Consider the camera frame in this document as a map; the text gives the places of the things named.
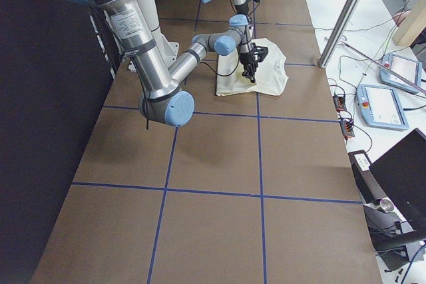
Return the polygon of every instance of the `tiled surface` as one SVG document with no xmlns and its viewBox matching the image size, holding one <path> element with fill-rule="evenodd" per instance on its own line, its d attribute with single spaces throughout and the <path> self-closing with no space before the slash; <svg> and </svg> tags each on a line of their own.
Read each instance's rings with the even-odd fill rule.
<svg viewBox="0 0 426 284">
<path fill-rule="evenodd" d="M 162 192 L 71 186 L 32 283 L 143 282 Z"/>
<path fill-rule="evenodd" d="M 262 283 L 259 200 L 167 197 L 152 284 Z"/>
<path fill-rule="evenodd" d="M 156 1 L 180 52 L 231 15 L 228 0 Z M 182 84 L 192 120 L 146 131 L 123 66 L 34 283 L 380 283 L 306 2 L 253 18 L 287 56 L 283 95 L 217 97 L 200 65 Z"/>
<path fill-rule="evenodd" d="M 382 283 L 361 206 L 265 200 L 268 283 Z"/>
</svg>

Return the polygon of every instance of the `black computer monitor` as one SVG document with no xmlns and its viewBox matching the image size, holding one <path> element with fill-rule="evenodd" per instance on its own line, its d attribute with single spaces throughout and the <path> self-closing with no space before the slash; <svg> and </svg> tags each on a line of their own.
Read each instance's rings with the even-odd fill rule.
<svg viewBox="0 0 426 284">
<path fill-rule="evenodd" d="M 426 229 L 426 135 L 414 129 L 370 171 L 412 228 Z"/>
</svg>

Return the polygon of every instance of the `black wall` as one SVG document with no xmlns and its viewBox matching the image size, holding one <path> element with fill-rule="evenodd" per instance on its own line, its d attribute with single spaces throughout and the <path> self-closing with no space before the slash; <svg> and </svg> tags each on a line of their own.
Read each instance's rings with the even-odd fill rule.
<svg viewBox="0 0 426 284">
<path fill-rule="evenodd" d="M 110 83 L 86 7 L 0 0 L 0 283 L 29 282 Z"/>
</svg>

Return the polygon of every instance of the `white cloth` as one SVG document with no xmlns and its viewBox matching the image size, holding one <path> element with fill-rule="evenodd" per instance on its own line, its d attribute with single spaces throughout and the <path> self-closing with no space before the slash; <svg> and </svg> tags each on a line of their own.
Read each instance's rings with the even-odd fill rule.
<svg viewBox="0 0 426 284">
<path fill-rule="evenodd" d="M 288 80 L 284 63 L 286 56 L 278 46 L 267 39 L 256 39 L 256 45 L 267 47 L 269 50 L 265 60 L 259 63 L 256 71 L 256 83 L 242 76 L 243 66 L 239 63 L 231 76 L 217 76 L 216 95 L 229 96 L 243 92 L 259 92 L 279 96 L 283 93 Z M 219 56 L 218 73 L 230 74 L 237 65 L 238 54 L 235 50 L 228 56 Z"/>
</svg>

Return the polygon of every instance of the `white label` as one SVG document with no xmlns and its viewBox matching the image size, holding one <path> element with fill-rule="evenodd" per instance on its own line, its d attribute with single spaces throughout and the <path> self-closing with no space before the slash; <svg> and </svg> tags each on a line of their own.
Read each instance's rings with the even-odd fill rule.
<svg viewBox="0 0 426 284">
<path fill-rule="evenodd" d="M 121 39 L 133 37 L 144 31 L 142 22 L 134 9 L 129 9 L 113 15 L 111 17 L 111 22 Z"/>
<path fill-rule="evenodd" d="M 364 153 L 356 154 L 355 160 L 357 160 L 358 165 L 361 168 L 361 170 L 363 170 L 363 171 L 370 170 L 370 162 L 368 162 L 368 159 L 367 159 L 367 157 L 365 156 Z"/>
<path fill-rule="evenodd" d="M 375 122 L 401 125 L 401 119 L 389 89 L 367 88 L 367 95 Z"/>
<path fill-rule="evenodd" d="M 415 82 L 415 71 L 417 70 L 417 63 L 407 59 L 393 57 L 391 70 L 393 72 L 396 72 L 400 76 L 403 76 L 407 80 L 410 80 L 411 82 Z M 389 79 L 394 82 L 406 84 L 400 78 L 397 78 L 396 76 L 392 74 L 389 75 Z"/>
</svg>

